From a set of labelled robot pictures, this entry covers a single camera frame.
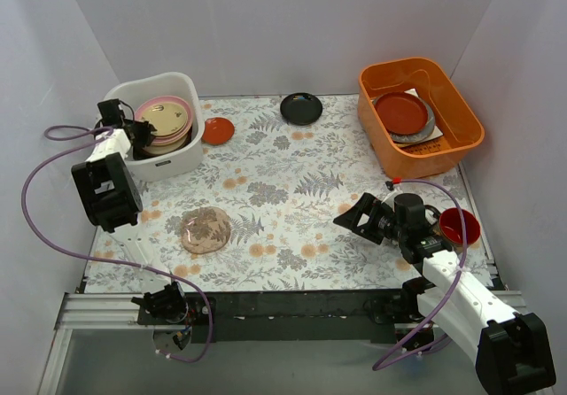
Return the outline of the large yellow round plate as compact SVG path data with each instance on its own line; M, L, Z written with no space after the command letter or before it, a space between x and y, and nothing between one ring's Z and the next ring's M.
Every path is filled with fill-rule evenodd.
M177 151L184 147L187 143L188 137L179 138L178 140L169 144L156 144L143 147L142 152L150 157L157 157Z

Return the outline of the cream plate with flowers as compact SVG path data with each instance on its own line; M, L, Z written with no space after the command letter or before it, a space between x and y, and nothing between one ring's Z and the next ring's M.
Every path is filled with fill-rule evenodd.
M149 122L155 136L164 137L180 131L187 123L188 115L182 105L166 101L145 107L138 119Z

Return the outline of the pink round plate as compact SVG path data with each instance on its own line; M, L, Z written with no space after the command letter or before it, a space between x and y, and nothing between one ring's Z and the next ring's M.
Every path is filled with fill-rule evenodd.
M164 136L164 137L160 137L160 136L156 136L156 138L154 139L154 141L152 142L153 145L156 144L169 144L172 143L176 140L178 140L179 138L183 138L184 136L186 136L191 127L192 127L192 122L194 119L194 113L191 110L189 104L183 100L182 98L179 97L175 97L175 96L162 96L162 97L155 97L153 99L150 99L148 101L146 101L145 103L143 103L141 106L138 107L138 109L135 112L135 120L139 120L138 116L139 113L147 106L149 105L155 105L157 103L161 103L161 102L175 102L179 105L182 105L185 108L185 111L187 112L188 115L188 121L185 124L185 126L178 131L177 133L171 135L171 136Z

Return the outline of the black round plate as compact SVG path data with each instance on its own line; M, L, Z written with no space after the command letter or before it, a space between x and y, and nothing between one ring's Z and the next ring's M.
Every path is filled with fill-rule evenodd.
M283 119L295 126L308 126L322 116L323 106L320 99L309 93L294 93L280 103Z

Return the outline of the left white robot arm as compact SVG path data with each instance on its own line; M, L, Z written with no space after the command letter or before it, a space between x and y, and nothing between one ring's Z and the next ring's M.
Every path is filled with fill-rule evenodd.
M132 302L155 319L177 324L188 319L189 304L139 220L143 203L125 163L132 148L151 143L155 128L126 118L124 104L118 98L97 104L102 133L86 161L72 167L72 177L89 221L119 245L141 279L143 296Z

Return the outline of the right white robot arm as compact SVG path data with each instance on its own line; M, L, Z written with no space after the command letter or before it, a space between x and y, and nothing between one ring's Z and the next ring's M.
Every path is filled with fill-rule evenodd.
M528 394L556 382L544 322L521 314L460 266L457 253L430 223L431 207L416 194L380 201L369 193L334 224L375 244L387 239L420 277L405 282L402 314L410 321L430 316L472 361L489 394Z

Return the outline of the white plastic bin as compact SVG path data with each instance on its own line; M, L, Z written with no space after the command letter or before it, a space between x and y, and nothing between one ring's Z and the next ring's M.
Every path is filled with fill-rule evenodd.
M203 160L202 136L205 119L193 80L186 74L166 72L151 77L124 82L115 86L104 100L118 98L131 106L141 106L155 97L173 96L186 101L194 114L191 140L181 149L154 158L134 160L134 148L124 159L128 171L142 182L156 182L188 173L196 169Z

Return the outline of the square board in orange bin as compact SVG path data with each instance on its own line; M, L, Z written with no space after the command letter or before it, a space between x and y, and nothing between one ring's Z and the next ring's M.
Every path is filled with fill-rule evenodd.
M412 97L412 101L408 104L420 105L420 109L426 111L427 120L420 129L414 133L398 134L391 132L391 139L402 150L411 151L414 154L437 151L439 149L439 142L442 140L443 132L437 124L431 106L424 99L419 97L416 89L405 90L404 97Z

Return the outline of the grey plate in orange bin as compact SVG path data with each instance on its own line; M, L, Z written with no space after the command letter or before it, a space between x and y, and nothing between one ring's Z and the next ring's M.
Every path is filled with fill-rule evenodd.
M374 101L374 109L395 143L419 143L436 126L431 107L407 92L391 92Z

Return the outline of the red plate in orange bin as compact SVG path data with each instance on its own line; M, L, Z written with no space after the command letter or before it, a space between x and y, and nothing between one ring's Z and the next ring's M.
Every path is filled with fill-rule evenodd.
M376 100L374 107L386 130L395 135L419 133L429 119L425 103L406 92L384 94Z

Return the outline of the orange plastic bin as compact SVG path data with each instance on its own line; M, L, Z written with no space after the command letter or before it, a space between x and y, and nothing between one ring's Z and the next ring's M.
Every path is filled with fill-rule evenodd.
M403 58L364 68L358 78L357 113L384 173L402 179L443 174L478 147L485 130L444 70L428 58ZM443 132L437 151L414 154L398 147L374 109L383 94L416 89Z

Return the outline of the red and black mug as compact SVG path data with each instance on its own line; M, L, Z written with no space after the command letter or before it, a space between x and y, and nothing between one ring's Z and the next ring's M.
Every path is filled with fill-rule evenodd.
M463 238L466 237L467 246L471 247L481 236L481 227L477 218L467 210L459 212L457 208L448 208L441 212L432 205L426 210L431 217L429 222L435 234L447 241L456 252L463 248Z

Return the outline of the small red plate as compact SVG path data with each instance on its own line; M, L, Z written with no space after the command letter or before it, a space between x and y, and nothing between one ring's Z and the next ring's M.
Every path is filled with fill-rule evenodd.
M205 130L202 141L210 145L227 143L235 134L234 124L222 117L214 117L205 121Z

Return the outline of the floral table mat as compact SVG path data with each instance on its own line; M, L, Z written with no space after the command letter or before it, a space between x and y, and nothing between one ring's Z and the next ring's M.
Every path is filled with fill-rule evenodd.
M205 291L398 289L416 277L391 243L333 222L362 194L387 193L357 104L325 96L322 117L297 128L276 97L203 101L206 117L235 125L233 137L205 147L197 169L138 186L141 220L167 268ZM187 252L183 219L207 206L227 213L230 239L217 252Z

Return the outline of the brown glass bowl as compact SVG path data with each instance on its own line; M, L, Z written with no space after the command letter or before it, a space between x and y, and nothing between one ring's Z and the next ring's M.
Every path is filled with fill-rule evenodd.
M187 212L181 223L181 241L189 253L201 255L222 249L231 236L231 222L224 210L216 206Z

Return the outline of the black metal base rail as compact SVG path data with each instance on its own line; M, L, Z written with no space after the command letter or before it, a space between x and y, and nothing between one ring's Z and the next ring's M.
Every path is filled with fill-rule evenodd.
M183 293L173 284L154 294L67 295L61 329L188 330L215 342L356 340L390 343L413 329L442 291L323 290Z

